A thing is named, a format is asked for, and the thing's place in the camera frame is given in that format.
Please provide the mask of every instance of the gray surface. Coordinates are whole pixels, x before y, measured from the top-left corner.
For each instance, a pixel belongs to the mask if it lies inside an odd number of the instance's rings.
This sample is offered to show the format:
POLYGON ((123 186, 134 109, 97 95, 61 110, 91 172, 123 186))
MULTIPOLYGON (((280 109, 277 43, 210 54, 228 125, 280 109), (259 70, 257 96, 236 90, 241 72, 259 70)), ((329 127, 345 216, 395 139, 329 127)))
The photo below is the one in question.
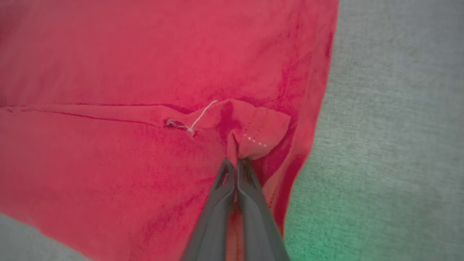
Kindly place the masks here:
MULTIPOLYGON (((337 27, 293 260, 464 260, 463 1, 342 0, 337 27)), ((84 258, 1 216, 0 260, 84 258)))

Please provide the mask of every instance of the red garment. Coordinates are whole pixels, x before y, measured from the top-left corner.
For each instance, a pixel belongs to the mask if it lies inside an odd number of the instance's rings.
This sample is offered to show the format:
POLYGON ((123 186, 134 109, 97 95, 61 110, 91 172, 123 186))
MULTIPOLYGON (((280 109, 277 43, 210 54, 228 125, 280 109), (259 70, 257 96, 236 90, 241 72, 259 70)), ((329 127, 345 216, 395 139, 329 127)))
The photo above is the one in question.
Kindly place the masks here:
POLYGON ((1 4, 0 210, 93 260, 178 260, 224 157, 250 157, 283 233, 337 6, 1 4))

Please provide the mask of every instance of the white thread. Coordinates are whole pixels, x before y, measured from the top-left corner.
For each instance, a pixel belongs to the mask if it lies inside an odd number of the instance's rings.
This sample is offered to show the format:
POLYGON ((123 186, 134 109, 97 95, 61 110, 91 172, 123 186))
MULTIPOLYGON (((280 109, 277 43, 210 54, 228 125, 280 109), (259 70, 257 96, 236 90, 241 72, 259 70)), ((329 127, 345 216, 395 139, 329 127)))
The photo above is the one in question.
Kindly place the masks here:
POLYGON ((193 130, 193 127, 195 126, 195 124, 197 124, 197 122, 200 120, 201 117, 203 117, 203 114, 205 114, 205 111, 208 110, 208 108, 213 104, 217 102, 217 100, 214 100, 212 101, 208 106, 206 106, 206 108, 203 110, 203 112, 200 114, 200 117, 198 117, 198 119, 195 120, 195 122, 192 124, 192 126, 189 128, 187 127, 187 130, 189 132, 191 132, 192 134, 195 133, 195 131, 193 130))

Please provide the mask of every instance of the green tinted fabric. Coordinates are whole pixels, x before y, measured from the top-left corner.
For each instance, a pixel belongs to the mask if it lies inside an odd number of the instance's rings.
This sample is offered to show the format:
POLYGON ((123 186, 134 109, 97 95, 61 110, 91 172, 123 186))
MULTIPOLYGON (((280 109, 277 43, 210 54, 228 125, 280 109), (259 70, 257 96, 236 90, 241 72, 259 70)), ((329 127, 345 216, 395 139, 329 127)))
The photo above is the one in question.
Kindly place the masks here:
POLYGON ((293 261, 464 260, 464 4, 340 1, 293 261))

